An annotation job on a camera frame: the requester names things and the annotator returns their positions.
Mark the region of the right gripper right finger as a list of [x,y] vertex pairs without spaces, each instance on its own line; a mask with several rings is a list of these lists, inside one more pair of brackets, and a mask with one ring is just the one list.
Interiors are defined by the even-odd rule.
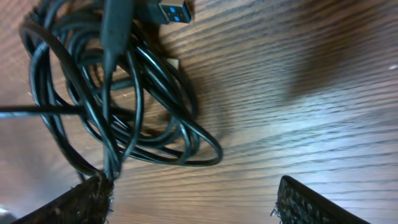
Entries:
[[282,224],[369,224],[288,175],[280,180],[271,215]]

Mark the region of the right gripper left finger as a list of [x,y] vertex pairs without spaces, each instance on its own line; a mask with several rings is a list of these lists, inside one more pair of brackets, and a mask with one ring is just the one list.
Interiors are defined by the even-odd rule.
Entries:
[[96,174],[13,224],[104,224],[114,182]]

